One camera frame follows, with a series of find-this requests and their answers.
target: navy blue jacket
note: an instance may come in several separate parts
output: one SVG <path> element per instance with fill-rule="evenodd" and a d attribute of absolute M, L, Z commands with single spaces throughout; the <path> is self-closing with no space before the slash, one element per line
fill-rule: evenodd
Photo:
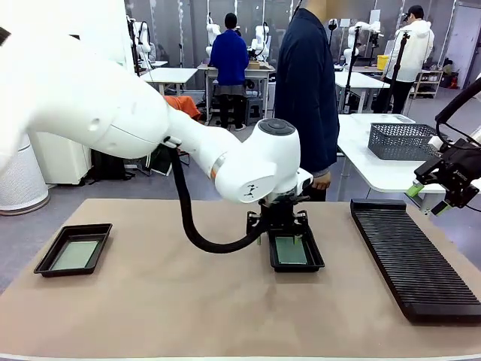
<path fill-rule="evenodd" d="M 315 177 L 337 160 L 339 118 L 334 63 L 319 19 L 299 9 L 284 36 L 277 66 L 275 115 L 299 132 L 301 167 Z"/>
<path fill-rule="evenodd" d="M 219 85 L 244 84 L 249 65 L 246 42 L 234 30 L 226 30 L 213 43 L 210 64 L 219 69 Z"/>

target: person in blue sweater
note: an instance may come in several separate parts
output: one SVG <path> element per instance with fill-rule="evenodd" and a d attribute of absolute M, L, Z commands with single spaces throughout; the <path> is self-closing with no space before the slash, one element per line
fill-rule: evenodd
<path fill-rule="evenodd" d="M 331 185 L 329 167 L 337 161 L 339 135 L 334 63 L 319 20 L 325 16 L 325 2 L 304 2 L 305 8 L 295 13 L 280 47 L 275 116 L 298 130 L 301 167 L 314 176 L 304 195 L 324 202 Z"/>
<path fill-rule="evenodd" d="M 246 42 L 235 32 L 237 17 L 233 13 L 225 16 L 227 30 L 217 36 L 212 46 L 210 64 L 219 69 L 217 81 L 219 86 L 214 95 L 219 96 L 220 123 L 228 127 L 228 111 L 234 108 L 235 130 L 245 129 L 246 112 L 246 75 L 249 65 Z"/>

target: ribbed black tray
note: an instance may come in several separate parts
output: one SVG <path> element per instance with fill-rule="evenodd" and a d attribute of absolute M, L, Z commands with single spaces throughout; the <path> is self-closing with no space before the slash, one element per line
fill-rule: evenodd
<path fill-rule="evenodd" d="M 481 303 L 396 201 L 352 200 L 351 215 L 404 316 L 481 323 Z"/>

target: rectangular black tray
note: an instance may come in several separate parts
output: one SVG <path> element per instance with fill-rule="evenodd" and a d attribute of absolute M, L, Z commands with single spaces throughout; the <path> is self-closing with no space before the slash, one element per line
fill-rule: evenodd
<path fill-rule="evenodd" d="M 302 245 L 304 246 L 304 253 L 306 255 L 306 265 L 285 264 L 279 262 L 277 255 L 276 237 L 292 237 L 292 234 L 287 235 L 283 230 L 270 230 L 268 232 L 269 237 L 269 254 L 271 257 L 271 266 L 275 272 L 289 272 L 289 273 L 310 273 L 318 272 L 318 270 L 324 267 L 324 261 L 317 247 L 316 241 L 309 226 L 302 227 Z"/>
<path fill-rule="evenodd" d="M 481 323 L 481 304 L 399 201 L 352 200 L 351 215 L 412 323 Z"/>
<path fill-rule="evenodd" d="M 38 263 L 34 273 L 41 274 L 44 277 L 92 274 L 97 266 L 98 259 L 100 258 L 101 252 L 104 249 L 111 229 L 112 224 L 110 223 L 63 227 L 53 241 L 52 246 L 50 246 L 50 249 L 47 251 L 47 254 L 40 261 L 40 263 Z M 55 261 L 65 250 L 66 246 L 71 242 L 76 241 L 98 242 L 85 267 L 52 269 Z"/>

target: black hair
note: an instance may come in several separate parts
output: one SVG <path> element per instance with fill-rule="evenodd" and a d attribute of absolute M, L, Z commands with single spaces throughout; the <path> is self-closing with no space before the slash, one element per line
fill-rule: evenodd
<path fill-rule="evenodd" d="M 225 15 L 225 27 L 227 29 L 235 29 L 237 26 L 237 17 L 233 13 Z"/>
<path fill-rule="evenodd" d="M 408 16 L 409 15 L 414 15 L 416 19 L 424 19 L 424 9 L 422 8 L 421 5 L 414 5 L 409 8 L 409 11 L 407 12 Z"/>

